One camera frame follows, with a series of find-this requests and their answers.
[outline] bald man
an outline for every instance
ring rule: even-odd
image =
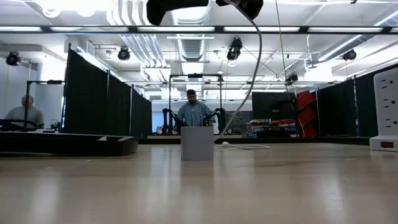
[[[44,128],[44,115],[40,110],[36,109],[33,106],[33,102],[34,102],[34,98],[32,96],[29,96],[27,120],[36,123],[38,125],[39,129],[43,129]],[[22,97],[21,104],[22,104],[22,106],[18,106],[16,108],[10,110],[10,112],[8,112],[5,119],[25,119],[26,96]],[[28,124],[27,127],[33,128],[33,126],[31,124]]]

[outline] light blue shirt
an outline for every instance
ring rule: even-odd
[[[197,101],[194,105],[187,102],[178,111],[177,116],[186,122],[188,126],[201,126],[202,117],[211,114],[211,110],[204,103]]]

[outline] electrical outlet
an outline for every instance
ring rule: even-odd
[[[379,136],[371,138],[371,149],[398,151],[398,68],[374,76]]]

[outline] red light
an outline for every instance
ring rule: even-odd
[[[382,148],[393,149],[394,148],[394,143],[393,142],[381,142],[381,147]]]

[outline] person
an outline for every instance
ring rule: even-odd
[[[204,103],[197,100],[195,90],[187,91],[188,102],[184,104],[177,113],[177,116],[186,122],[188,126],[202,126],[203,118],[211,114],[211,110]],[[213,125],[214,118],[211,119],[209,125]]]
[[[33,106],[34,98],[33,96],[28,97],[28,113],[27,113],[27,120],[34,122],[37,124],[38,129],[44,128],[44,115],[43,112],[38,110]],[[26,96],[22,97],[21,99],[22,106],[18,106],[6,115],[5,119],[25,119],[25,104],[26,104]],[[23,126],[24,123],[16,123],[19,126]],[[33,128],[31,124],[27,124],[28,128]]]

